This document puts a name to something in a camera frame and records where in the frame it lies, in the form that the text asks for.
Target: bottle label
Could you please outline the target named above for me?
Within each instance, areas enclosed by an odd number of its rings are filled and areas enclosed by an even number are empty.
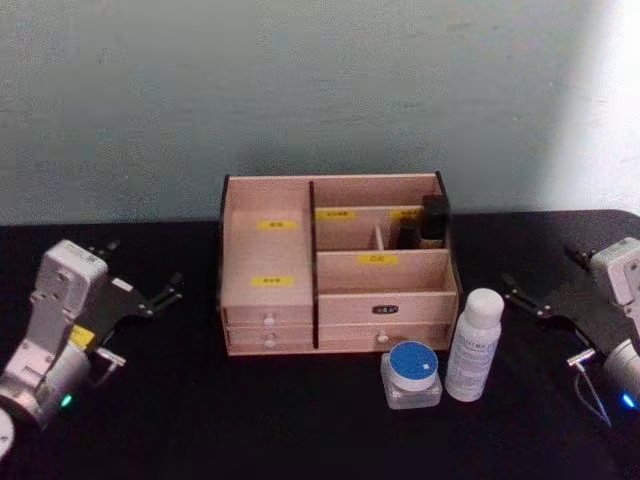
[[[469,395],[482,393],[498,347],[498,340],[479,343],[456,331],[449,357],[447,382],[456,390]]]

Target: wooden drawer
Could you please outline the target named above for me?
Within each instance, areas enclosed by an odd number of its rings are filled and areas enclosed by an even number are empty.
[[[229,353],[287,353],[312,350],[311,327],[229,327]]]
[[[308,305],[228,307],[224,316],[226,325],[236,327],[311,326],[313,309]]]
[[[387,351],[406,340],[434,350],[448,347],[450,323],[383,323],[379,325],[320,325],[320,348],[332,351]]]
[[[322,325],[440,323],[454,315],[456,292],[320,295]]]

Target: blue lid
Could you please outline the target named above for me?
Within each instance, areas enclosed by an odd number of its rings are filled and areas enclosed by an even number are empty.
[[[391,368],[407,380],[425,380],[438,371],[438,357],[422,343],[399,343],[389,355]]]

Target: cable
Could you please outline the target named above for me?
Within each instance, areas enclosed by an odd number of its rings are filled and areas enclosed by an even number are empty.
[[[600,401],[600,397],[598,396],[596,389],[593,387],[593,384],[591,383],[591,380],[589,379],[587,372],[585,371],[584,367],[580,363],[577,363],[576,367],[578,368],[579,373],[576,375],[576,378],[573,382],[573,388],[576,391],[576,395],[578,396],[578,399],[582,402],[582,404],[585,407],[587,407],[591,411],[591,413],[593,413],[596,417],[598,417],[600,420],[606,423],[609,427],[611,427],[612,426],[611,420],[609,420],[609,416],[607,415],[607,412],[604,409],[604,405],[602,405],[602,402]],[[580,392],[580,384],[579,384],[580,376],[584,377],[584,379],[587,381],[587,385],[591,390],[591,394],[593,395],[593,398],[595,399],[596,403],[598,404],[598,408],[600,409],[599,412],[595,408],[593,408],[593,406],[589,402],[587,402],[582,396],[582,393]]]

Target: black object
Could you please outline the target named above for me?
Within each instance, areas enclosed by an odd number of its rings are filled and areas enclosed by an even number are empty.
[[[403,218],[400,220],[396,248],[398,250],[420,248],[420,226],[417,220],[412,218]]]
[[[447,234],[450,207],[444,195],[427,195],[422,200],[424,210],[420,218],[423,240],[444,240]]]
[[[544,298],[584,275],[559,245],[580,239],[601,249],[640,236],[640,218],[457,215],[454,233],[465,290],[500,290],[509,272]],[[24,334],[25,299],[42,253],[60,238],[89,245],[96,237],[122,239],[110,266],[143,292],[161,289],[179,268],[185,298],[153,326],[114,335],[109,345],[126,367],[99,395],[74,398],[32,441],[18,439],[0,463],[2,479],[235,478],[265,469],[299,476],[310,466],[335,475],[354,462],[359,477],[381,478],[397,476],[398,464],[379,459],[416,451],[419,461],[405,462],[403,475],[424,477],[428,462],[454,480],[640,478],[638,412],[606,395],[612,429],[586,412],[573,391],[575,371],[566,367],[567,351],[578,351],[580,341],[541,332],[514,311],[505,313],[486,389],[472,404],[445,392],[436,408],[390,411],[380,354],[228,358],[214,308],[218,237],[210,222],[0,230],[0,355],[13,353]],[[594,320],[579,322],[593,338]],[[442,375],[447,355],[438,357]],[[305,454],[311,463],[299,468]]]

